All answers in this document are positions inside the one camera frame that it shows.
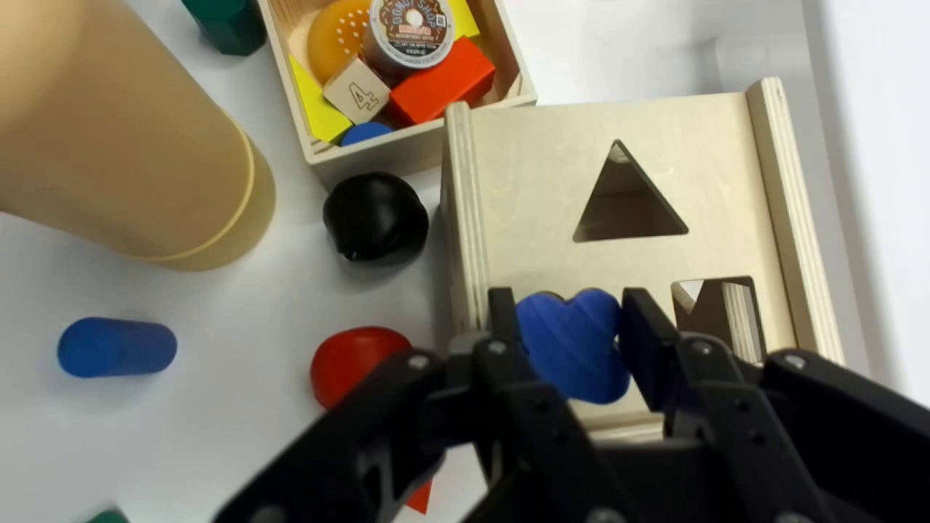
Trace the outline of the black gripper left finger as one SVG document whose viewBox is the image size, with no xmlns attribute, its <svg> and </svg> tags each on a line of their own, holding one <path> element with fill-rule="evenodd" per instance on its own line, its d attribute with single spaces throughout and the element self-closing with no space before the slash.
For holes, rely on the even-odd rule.
<svg viewBox="0 0 930 523">
<path fill-rule="evenodd" d="M 490 287 L 486 332 L 460 337 L 448 356 L 392 355 L 213 523 L 390 523 L 460 445 L 479 451 L 486 513 L 583 523 L 595 509 L 620 509 L 582 420 L 524 355 L 515 294 Z"/>
</svg>

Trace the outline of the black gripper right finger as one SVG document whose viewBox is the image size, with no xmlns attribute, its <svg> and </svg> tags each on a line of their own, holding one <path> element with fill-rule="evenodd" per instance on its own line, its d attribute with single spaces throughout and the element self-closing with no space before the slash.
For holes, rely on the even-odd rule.
<svg viewBox="0 0 930 523">
<path fill-rule="evenodd" d="M 621 350 L 669 439 L 711 451 L 749 523 L 930 523 L 930 410 L 812 348 L 761 366 L 621 294 Z"/>
</svg>

